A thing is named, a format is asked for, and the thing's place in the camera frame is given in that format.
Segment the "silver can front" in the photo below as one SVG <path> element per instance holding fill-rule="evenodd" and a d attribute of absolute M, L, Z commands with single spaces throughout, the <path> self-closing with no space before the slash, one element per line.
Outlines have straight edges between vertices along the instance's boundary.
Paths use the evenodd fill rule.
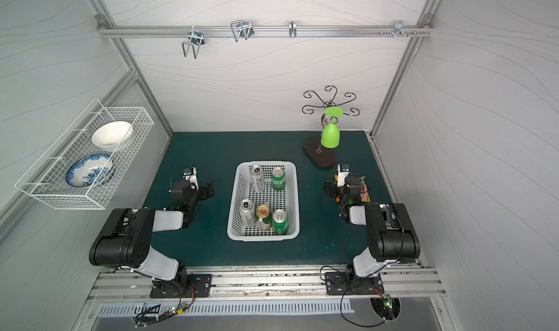
<path fill-rule="evenodd" d="M 241 201 L 240 217 L 244 226 L 253 227 L 256 225 L 255 205 L 250 199 Z"/>

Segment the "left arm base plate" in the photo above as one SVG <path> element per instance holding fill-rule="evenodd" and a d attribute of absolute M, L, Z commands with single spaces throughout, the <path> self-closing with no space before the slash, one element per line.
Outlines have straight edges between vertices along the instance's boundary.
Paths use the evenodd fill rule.
<path fill-rule="evenodd" d="M 189 274 L 180 281 L 154 280 L 150 298 L 209 297 L 212 287 L 212 274 Z"/>

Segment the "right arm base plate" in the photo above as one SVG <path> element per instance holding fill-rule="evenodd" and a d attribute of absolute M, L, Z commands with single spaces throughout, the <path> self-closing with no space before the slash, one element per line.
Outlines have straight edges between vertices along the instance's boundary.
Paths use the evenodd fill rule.
<path fill-rule="evenodd" d="M 326 293 L 342 295 L 384 295 L 384 284 L 380 277 L 360 278 L 345 272 L 327 272 L 323 275 Z"/>

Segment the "gold top green can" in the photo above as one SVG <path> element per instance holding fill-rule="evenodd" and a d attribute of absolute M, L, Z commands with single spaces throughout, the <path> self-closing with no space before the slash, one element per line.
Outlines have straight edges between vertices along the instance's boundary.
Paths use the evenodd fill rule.
<path fill-rule="evenodd" d="M 272 213 L 268 205 L 262 204 L 256 208 L 256 224 L 262 231 L 266 231 L 271 228 Z"/>

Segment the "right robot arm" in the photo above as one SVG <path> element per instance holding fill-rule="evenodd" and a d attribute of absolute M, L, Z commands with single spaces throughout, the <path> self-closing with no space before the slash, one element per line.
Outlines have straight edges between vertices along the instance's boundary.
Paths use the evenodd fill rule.
<path fill-rule="evenodd" d="M 368 188 L 354 175 L 327 179 L 323 185 L 324 192 L 337 200 L 339 217 L 366 228 L 367 246 L 347 267 L 351 277 L 377 277 L 391 265 L 419 257 L 421 245 L 404 204 L 364 201 Z"/>

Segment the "green can front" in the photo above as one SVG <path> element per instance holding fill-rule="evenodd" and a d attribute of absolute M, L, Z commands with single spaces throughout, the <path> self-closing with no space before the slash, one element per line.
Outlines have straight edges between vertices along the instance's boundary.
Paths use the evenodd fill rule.
<path fill-rule="evenodd" d="M 288 233 L 288 214 L 283 209 L 277 209 L 272 215 L 272 222 L 275 234 L 278 236 L 286 235 Z"/>

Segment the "silver can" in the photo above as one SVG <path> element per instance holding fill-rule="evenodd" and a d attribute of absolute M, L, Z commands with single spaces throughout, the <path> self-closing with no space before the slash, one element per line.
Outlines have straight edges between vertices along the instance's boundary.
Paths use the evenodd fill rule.
<path fill-rule="evenodd" d="M 250 176 L 253 184 L 254 191 L 260 193 L 265 188 L 263 169 L 260 165 L 253 165 L 250 167 Z"/>
<path fill-rule="evenodd" d="M 253 227 L 256 225 L 255 205 L 250 199 L 241 201 L 240 217 L 244 226 Z"/>

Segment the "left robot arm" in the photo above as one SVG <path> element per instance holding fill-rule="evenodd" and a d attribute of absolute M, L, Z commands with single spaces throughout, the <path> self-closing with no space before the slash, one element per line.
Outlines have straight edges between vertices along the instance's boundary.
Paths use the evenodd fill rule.
<path fill-rule="evenodd" d="M 112 210 L 89 252 L 90 264 L 128 269 L 156 281 L 188 285 L 186 266 L 162 254 L 151 244 L 154 233 L 187 229 L 197 215 L 199 202 L 214 197 L 214 186 L 183 179 L 170 190 L 169 210 L 117 208 Z"/>

